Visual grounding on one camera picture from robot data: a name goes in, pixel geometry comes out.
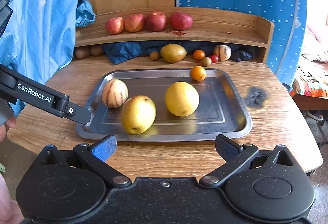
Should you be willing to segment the person's left hand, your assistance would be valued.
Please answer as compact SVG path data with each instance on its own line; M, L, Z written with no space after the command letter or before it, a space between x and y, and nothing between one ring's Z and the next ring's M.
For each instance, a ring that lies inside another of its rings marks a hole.
M9 169L8 161L5 158L11 155L7 132L15 127L16 119L14 117L1 125L1 223L21 223L24 219L16 200L11 197L6 181Z

